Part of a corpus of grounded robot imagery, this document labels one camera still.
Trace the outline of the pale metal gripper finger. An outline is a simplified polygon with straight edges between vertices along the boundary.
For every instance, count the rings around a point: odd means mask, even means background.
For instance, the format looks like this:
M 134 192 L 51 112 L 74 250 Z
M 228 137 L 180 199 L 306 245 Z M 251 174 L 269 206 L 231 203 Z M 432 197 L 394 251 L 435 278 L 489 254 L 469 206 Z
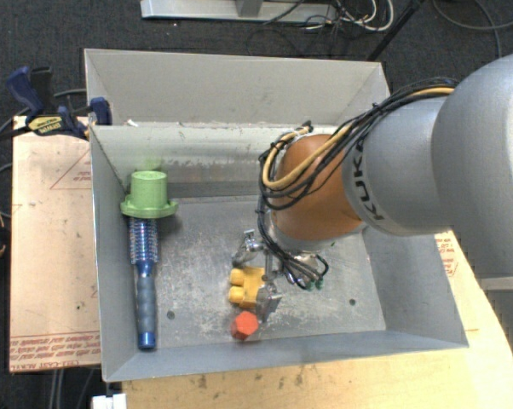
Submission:
M 283 294 L 275 283 L 267 283 L 260 287 L 256 294 L 256 316 L 259 321 L 267 321 L 280 304 Z
M 242 268 L 248 261 L 253 260 L 261 250 L 262 241 L 256 238 L 255 230 L 245 230 L 244 237 L 232 256 L 233 267 Z

